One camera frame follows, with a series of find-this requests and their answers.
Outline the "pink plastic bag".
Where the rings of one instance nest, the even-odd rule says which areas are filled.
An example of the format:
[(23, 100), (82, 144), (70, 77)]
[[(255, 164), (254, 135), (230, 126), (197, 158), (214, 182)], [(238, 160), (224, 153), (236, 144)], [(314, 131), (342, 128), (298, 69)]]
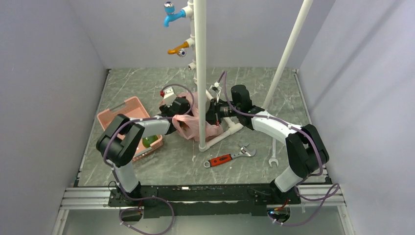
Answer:
[[(193, 105), (191, 111), (192, 115), (175, 115), (172, 118), (172, 124), (176, 128), (178, 134), (185, 138), (186, 140), (194, 139), (195, 141), (200, 141), (199, 135), (199, 108), (198, 108), (198, 98), (197, 92), (192, 93), (195, 98), (195, 104)], [(210, 141), (214, 137), (219, 136), (224, 132), (221, 125), (209, 124), (206, 121), (205, 128), (205, 140)]]

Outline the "dark green fake lime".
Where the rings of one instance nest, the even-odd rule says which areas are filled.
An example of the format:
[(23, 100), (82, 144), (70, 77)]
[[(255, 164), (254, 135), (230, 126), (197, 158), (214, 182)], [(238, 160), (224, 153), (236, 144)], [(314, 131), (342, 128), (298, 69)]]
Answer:
[(153, 135), (153, 136), (148, 136), (142, 139), (142, 145), (145, 148), (149, 148), (151, 146), (151, 144), (155, 141), (157, 141), (159, 138), (157, 135)]

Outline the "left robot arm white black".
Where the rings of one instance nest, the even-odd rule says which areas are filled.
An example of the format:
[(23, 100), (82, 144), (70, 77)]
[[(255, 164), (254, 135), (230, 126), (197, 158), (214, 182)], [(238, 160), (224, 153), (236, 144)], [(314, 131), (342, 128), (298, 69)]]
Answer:
[(140, 141), (175, 132), (172, 118), (188, 114), (191, 105), (186, 98), (177, 97), (171, 105), (162, 105), (160, 111), (157, 116), (137, 119), (118, 114), (96, 143), (96, 149), (111, 168), (116, 185), (122, 191), (121, 199), (129, 206), (137, 204), (141, 197), (141, 183), (133, 168), (133, 157)]

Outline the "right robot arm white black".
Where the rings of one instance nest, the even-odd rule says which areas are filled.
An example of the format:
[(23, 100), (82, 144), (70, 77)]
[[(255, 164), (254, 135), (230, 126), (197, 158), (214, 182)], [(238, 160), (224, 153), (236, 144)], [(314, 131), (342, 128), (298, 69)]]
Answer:
[(320, 171), (329, 161), (329, 154), (314, 125), (292, 124), (253, 105), (244, 85), (231, 88), (231, 100), (213, 98), (209, 101), (206, 121), (219, 124), (223, 118), (230, 117), (237, 117), (244, 127), (262, 132), (285, 145), (289, 165), (270, 184), (270, 198), (275, 203), (282, 203), (293, 187)]

